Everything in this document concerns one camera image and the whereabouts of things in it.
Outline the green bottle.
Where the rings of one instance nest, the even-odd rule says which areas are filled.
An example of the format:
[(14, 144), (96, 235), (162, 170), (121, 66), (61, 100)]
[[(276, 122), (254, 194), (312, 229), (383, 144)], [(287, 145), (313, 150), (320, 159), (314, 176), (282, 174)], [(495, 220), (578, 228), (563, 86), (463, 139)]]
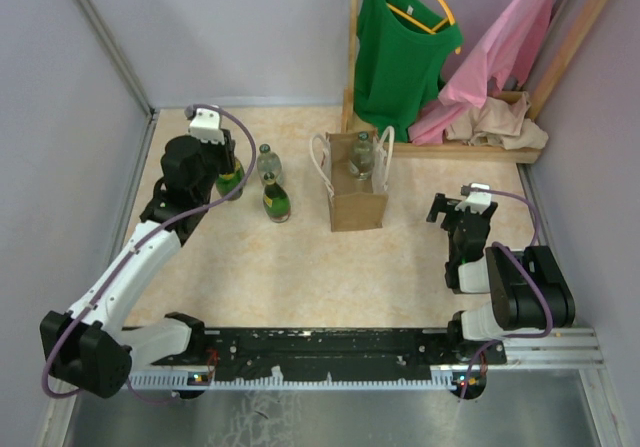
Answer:
[(238, 158), (235, 158), (234, 172), (231, 174), (220, 175), (215, 183), (218, 194), (221, 198), (228, 196), (229, 201), (238, 200), (243, 194), (243, 188), (240, 187), (233, 196), (230, 193), (240, 184), (245, 176), (245, 170)]
[(263, 175), (263, 207), (271, 221), (286, 222), (291, 214), (291, 202), (286, 191), (280, 186), (273, 172)]

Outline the clear glass bottle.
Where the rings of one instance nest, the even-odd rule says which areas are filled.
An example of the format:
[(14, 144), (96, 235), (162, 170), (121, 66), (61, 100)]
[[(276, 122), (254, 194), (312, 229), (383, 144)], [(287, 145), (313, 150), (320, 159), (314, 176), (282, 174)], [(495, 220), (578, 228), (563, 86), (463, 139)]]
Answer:
[(262, 185), (266, 184), (264, 176), (271, 172), (275, 176), (276, 182), (284, 185), (284, 172), (280, 157), (271, 149), (270, 145), (263, 143), (259, 146), (256, 167)]

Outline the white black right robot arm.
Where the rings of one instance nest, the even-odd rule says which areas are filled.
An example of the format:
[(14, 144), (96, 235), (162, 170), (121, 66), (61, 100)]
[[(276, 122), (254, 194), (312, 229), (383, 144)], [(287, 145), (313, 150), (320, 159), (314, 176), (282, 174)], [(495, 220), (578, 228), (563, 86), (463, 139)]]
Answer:
[(554, 328), (572, 326), (576, 316), (573, 295), (549, 247), (512, 251), (498, 242), (487, 244), (497, 207), (489, 194), (475, 192), (458, 200), (438, 193), (427, 217), (434, 223), (444, 216), (440, 228), (448, 237), (447, 288), (459, 295), (490, 296), (481, 307), (460, 311), (448, 323), (447, 351), (461, 363), (481, 352), (482, 341), (545, 336)]

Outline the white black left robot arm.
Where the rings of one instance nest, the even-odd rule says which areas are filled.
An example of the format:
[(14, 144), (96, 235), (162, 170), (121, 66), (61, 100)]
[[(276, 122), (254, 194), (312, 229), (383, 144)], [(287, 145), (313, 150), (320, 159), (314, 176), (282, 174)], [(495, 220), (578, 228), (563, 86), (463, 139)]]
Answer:
[(123, 325), (204, 216), (230, 201), (229, 194), (217, 200), (211, 194), (219, 178), (235, 172), (235, 141), (225, 128), (190, 128), (166, 144), (161, 166), (163, 175), (123, 250), (86, 294), (40, 323), (41, 388), (51, 399), (82, 391), (110, 398), (133, 372), (168, 358), (194, 364), (208, 353), (203, 322), (186, 314), (169, 313), (134, 330)]

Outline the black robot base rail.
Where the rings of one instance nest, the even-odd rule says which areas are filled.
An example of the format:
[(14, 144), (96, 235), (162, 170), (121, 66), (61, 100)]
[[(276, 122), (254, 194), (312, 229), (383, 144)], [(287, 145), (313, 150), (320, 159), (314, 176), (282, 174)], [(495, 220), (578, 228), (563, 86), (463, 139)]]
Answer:
[(162, 367), (205, 366), (218, 381), (258, 380), (280, 369), (286, 381), (429, 380), (431, 369), (466, 365), (481, 347), (445, 328), (208, 328), (195, 347)]

